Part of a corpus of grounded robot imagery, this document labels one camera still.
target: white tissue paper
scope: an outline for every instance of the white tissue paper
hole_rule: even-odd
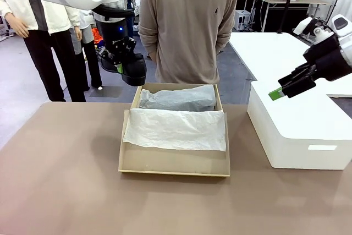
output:
[[[124,142],[171,150],[226,151],[223,111],[130,110]]]
[[[174,111],[213,111],[216,105],[213,85],[182,90],[162,90],[155,94],[143,89],[139,108]]]

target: white jacket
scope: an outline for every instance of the white jacket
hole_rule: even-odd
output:
[[[71,24],[79,26],[78,9],[43,0],[42,4],[49,34],[68,30]],[[29,0],[0,0],[0,12],[3,18],[7,13],[13,13],[15,17],[27,23],[28,30],[38,29]]]

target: black pants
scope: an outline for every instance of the black pants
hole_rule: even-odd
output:
[[[72,101],[86,101],[77,77],[78,66],[69,30],[51,35],[47,31],[30,30],[24,42],[51,101],[65,101],[51,47],[59,59]]]
[[[101,81],[99,63],[98,63],[98,58],[95,51],[94,41],[89,43],[81,42],[81,45],[87,57],[89,73],[92,80],[91,85],[94,88],[98,88],[99,86],[102,86],[102,81]],[[79,79],[82,82],[82,88],[86,90],[88,88],[88,80],[87,80],[87,73],[86,73],[86,63],[84,61],[83,52],[76,55],[76,61],[79,66]]]

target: gray floor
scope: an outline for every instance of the gray floor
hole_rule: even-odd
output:
[[[135,52],[146,52],[136,37]],[[155,64],[146,61],[147,82],[156,82]],[[219,91],[224,104],[244,104],[244,84],[248,71],[230,45],[218,57],[221,77]],[[101,69],[104,90],[91,89],[86,92],[88,102],[132,102],[136,88],[124,83],[118,74]],[[70,97],[67,89],[66,99]],[[352,99],[333,99],[352,117]],[[19,37],[0,42],[0,149],[29,117],[48,101],[44,87],[29,57],[28,51]]]

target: gray shorts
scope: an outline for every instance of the gray shorts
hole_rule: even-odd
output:
[[[72,44],[73,48],[75,49],[75,54],[80,54],[82,52],[82,44],[83,43],[89,43],[94,40],[93,32],[91,27],[87,27],[85,29],[81,29],[82,31],[82,40],[78,41],[76,38],[76,33],[73,28],[70,29],[71,33],[71,39],[72,39]]]

